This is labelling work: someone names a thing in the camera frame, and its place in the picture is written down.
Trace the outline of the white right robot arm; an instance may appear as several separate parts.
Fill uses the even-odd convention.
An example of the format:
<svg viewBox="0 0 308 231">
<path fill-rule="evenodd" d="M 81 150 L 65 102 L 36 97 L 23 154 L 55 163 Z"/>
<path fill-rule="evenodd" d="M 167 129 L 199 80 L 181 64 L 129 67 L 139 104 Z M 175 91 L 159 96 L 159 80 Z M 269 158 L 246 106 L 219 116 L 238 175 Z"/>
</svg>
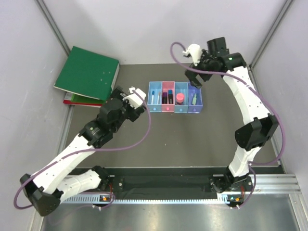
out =
<svg viewBox="0 0 308 231">
<path fill-rule="evenodd" d="M 198 44 L 191 44 L 183 51 L 185 57 L 192 58 L 189 67 L 194 69 L 186 70 L 185 76 L 194 87 L 201 88 L 197 76 L 208 81 L 213 72 L 220 72 L 238 103 L 244 125 L 235 132 L 237 149 L 224 179 L 225 186 L 234 191 L 242 185 L 242 179 L 249 172 L 249 162 L 254 160 L 261 147 L 272 137 L 278 121 L 254 94 L 255 88 L 242 55 L 238 52 L 230 53 L 224 37 L 210 40 L 207 45 L 208 50 L 201 49 Z"/>
</svg>

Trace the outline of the purple drawer box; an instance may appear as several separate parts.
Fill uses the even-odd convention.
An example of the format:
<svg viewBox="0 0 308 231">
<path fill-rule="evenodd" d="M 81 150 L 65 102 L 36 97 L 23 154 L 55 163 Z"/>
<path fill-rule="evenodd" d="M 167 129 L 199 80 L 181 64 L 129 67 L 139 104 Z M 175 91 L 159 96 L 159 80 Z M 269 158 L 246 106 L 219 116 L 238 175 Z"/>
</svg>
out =
<svg viewBox="0 0 308 231">
<path fill-rule="evenodd" d="M 197 103 L 192 105 L 193 95 L 197 94 Z M 188 113 L 200 113 L 203 108 L 201 90 L 188 83 Z"/>
</svg>

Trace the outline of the white marker blue cap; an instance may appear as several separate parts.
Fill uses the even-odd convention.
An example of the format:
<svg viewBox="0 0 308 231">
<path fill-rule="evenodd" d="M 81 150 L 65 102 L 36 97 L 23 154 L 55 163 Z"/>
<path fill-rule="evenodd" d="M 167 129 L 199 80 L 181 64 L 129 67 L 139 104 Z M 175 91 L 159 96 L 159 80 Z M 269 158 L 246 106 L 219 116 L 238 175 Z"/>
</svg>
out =
<svg viewBox="0 0 308 231">
<path fill-rule="evenodd" d="M 154 104 L 154 98 L 155 98 L 155 91 L 152 91 L 152 95 L 151 95 L 151 104 Z"/>
</svg>

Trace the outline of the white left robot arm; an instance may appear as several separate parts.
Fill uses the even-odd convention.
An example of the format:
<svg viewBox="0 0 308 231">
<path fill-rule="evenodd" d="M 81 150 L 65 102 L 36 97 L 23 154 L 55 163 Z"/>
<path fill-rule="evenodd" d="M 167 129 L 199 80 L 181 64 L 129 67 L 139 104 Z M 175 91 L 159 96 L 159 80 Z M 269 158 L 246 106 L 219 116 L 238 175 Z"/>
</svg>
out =
<svg viewBox="0 0 308 231">
<path fill-rule="evenodd" d="M 134 122 L 147 111 L 145 98 L 146 93 L 139 88 L 131 87 L 126 94 L 116 87 L 96 118 L 88 122 L 60 154 L 38 172 L 20 178 L 19 191 L 42 217 L 51 214 L 70 197 L 88 190 L 109 190 L 110 176 L 104 167 L 94 166 L 74 177 L 68 175 L 86 158 L 101 152 L 126 120 Z"/>
</svg>

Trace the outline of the pink drawer box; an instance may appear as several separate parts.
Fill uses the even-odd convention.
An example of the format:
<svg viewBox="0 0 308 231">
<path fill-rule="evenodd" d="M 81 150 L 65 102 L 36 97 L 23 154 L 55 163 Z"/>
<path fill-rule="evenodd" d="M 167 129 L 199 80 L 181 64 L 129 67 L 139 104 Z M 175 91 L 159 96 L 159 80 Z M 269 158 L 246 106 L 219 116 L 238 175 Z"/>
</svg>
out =
<svg viewBox="0 0 308 231">
<path fill-rule="evenodd" d="M 175 110 L 175 82 L 162 82 L 162 112 L 174 112 Z"/>
</svg>

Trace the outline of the colourful tube pink cap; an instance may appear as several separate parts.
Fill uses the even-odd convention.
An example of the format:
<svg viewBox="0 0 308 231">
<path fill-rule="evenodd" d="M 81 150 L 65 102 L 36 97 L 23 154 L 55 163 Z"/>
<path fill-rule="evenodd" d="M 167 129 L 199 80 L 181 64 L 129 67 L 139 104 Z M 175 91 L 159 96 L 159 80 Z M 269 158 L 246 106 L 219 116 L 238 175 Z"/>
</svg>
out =
<svg viewBox="0 0 308 231">
<path fill-rule="evenodd" d="M 183 93 L 178 93 L 176 95 L 176 105 L 183 105 L 185 101 L 185 95 Z"/>
</svg>

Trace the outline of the red and green folder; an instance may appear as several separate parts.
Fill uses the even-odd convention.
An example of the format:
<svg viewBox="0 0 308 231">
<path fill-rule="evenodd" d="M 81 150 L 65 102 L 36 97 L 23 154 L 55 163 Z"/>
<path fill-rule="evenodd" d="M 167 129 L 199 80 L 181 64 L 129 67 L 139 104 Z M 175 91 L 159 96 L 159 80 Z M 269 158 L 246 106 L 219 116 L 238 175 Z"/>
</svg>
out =
<svg viewBox="0 0 308 231">
<path fill-rule="evenodd" d="M 105 101 L 89 98 L 74 93 L 67 92 L 63 103 L 67 105 L 81 105 L 90 107 L 101 107 Z"/>
</svg>

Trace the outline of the black marker purple cap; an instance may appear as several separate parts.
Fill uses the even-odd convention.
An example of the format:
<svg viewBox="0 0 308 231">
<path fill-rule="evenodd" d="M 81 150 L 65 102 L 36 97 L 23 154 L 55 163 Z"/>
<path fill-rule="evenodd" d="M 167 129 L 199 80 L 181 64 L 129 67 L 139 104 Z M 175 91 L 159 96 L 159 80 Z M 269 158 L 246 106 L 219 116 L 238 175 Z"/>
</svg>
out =
<svg viewBox="0 0 308 231">
<path fill-rule="evenodd" d="M 168 103 L 168 93 L 163 92 L 162 94 L 162 104 L 167 104 Z"/>
</svg>

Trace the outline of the black highlighter blue cap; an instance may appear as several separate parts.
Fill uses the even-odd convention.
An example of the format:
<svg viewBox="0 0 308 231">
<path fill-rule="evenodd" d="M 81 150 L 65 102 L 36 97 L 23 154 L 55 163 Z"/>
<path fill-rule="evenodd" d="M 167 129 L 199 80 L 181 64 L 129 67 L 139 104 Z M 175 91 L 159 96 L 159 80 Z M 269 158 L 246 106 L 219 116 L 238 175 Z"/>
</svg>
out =
<svg viewBox="0 0 308 231">
<path fill-rule="evenodd" d="M 172 89 L 168 90 L 168 103 L 173 104 L 173 90 Z"/>
</svg>

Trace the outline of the green ring binder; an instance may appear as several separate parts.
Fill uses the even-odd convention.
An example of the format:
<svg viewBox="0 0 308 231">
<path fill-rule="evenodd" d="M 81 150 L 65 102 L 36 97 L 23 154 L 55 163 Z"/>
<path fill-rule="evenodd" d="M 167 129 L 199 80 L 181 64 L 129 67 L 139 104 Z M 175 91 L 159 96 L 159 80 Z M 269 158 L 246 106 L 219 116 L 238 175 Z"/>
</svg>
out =
<svg viewBox="0 0 308 231">
<path fill-rule="evenodd" d="M 114 89 L 119 69 L 119 60 L 74 46 L 54 87 L 105 101 Z"/>
</svg>

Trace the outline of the light blue drawer box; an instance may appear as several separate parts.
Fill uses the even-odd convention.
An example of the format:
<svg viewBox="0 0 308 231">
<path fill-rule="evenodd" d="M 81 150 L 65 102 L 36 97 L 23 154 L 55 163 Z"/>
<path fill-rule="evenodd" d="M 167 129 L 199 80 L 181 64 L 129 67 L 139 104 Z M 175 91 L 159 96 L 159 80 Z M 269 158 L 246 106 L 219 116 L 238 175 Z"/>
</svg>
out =
<svg viewBox="0 0 308 231">
<path fill-rule="evenodd" d="M 188 82 L 175 82 L 175 97 L 178 93 L 185 95 L 185 101 L 183 105 L 176 105 L 175 99 L 175 113 L 187 113 L 188 112 Z"/>
<path fill-rule="evenodd" d="M 151 104 L 151 95 L 152 95 L 153 90 L 155 91 L 155 98 L 154 98 L 154 104 Z M 161 107 L 162 96 L 161 95 L 160 95 L 160 104 L 157 104 L 158 92 L 161 92 L 161 95 L 162 95 L 162 81 L 150 81 L 147 105 L 151 113 L 162 112 L 162 107 Z"/>
</svg>

